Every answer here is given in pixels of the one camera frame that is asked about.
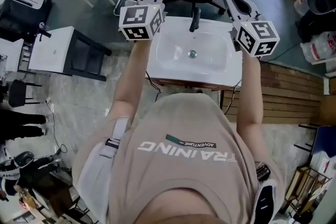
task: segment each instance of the faucet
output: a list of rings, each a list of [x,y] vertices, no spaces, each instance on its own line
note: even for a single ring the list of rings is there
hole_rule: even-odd
[[[200,8],[194,8],[193,9],[193,21],[191,22],[191,25],[190,25],[190,29],[189,31],[190,32],[194,32],[196,29],[199,28],[199,24],[200,24],[200,21],[199,21],[199,18],[201,16],[201,9]]]

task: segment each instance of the white table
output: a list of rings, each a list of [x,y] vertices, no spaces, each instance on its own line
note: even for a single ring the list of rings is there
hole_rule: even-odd
[[[37,36],[30,57],[30,69],[106,81],[100,71],[103,56],[111,55],[109,49],[76,31],[72,26],[48,33],[51,34],[50,38],[41,34]]]
[[[74,28],[72,26],[48,31],[51,37],[42,36],[35,40],[29,68],[63,73],[64,64]]]

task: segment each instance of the gray floor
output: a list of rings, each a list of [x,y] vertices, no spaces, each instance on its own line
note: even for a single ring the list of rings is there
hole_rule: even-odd
[[[52,0],[54,6],[47,21],[47,29],[74,26],[83,34],[101,43],[124,42],[125,38],[117,32],[119,19],[112,14],[113,7],[108,0],[91,0],[94,9],[82,0]],[[268,20],[271,20],[280,36],[280,44],[268,59],[274,59],[295,44],[300,43],[295,21],[299,19],[294,10],[294,0],[252,0]],[[209,4],[198,4],[201,17],[205,19],[230,22],[227,14],[220,16],[218,9]],[[190,16],[191,5],[183,1],[170,3],[165,11],[169,16]],[[312,66],[306,62],[300,46],[279,57],[275,63],[298,70],[324,75],[325,65]]]
[[[71,167],[81,143],[105,117],[110,109],[117,80],[128,62],[129,52],[115,51],[115,55],[106,57],[102,72],[107,81],[90,80],[81,77],[69,77],[60,74],[27,75],[27,82],[42,84],[43,87],[28,87],[27,96],[37,100],[46,100],[49,96],[55,112],[55,135],[58,144],[65,144],[68,152],[61,154],[64,165]],[[23,78],[22,74],[11,74],[7,80]],[[161,87],[163,96],[177,92],[194,92],[195,89],[181,87]],[[214,101],[218,102],[217,92],[205,91]],[[155,101],[157,91],[146,82],[133,126],[136,126]],[[42,103],[16,108],[23,113],[48,115],[47,135],[45,137],[17,138],[8,141],[10,154],[15,156],[22,151],[32,151],[36,157],[52,154],[56,151],[53,124],[54,119],[49,109]],[[264,124],[262,127],[266,144],[273,159],[284,172],[287,184],[298,165],[307,161],[308,153],[293,145],[304,145],[312,142],[310,130],[297,125]]]

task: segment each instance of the plastic bag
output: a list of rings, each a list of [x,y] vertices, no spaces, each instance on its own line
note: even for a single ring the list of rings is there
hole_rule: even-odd
[[[323,32],[308,43],[300,44],[306,61],[328,59],[336,54],[336,32]]]

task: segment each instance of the sink basin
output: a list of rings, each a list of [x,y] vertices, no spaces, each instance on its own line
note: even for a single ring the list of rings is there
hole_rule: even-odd
[[[157,60],[163,68],[210,73],[225,70],[227,40],[221,34],[168,32],[161,35]]]
[[[242,75],[242,53],[229,31],[233,25],[201,19],[189,31],[191,18],[166,16],[152,41],[147,71],[153,78],[234,86]]]

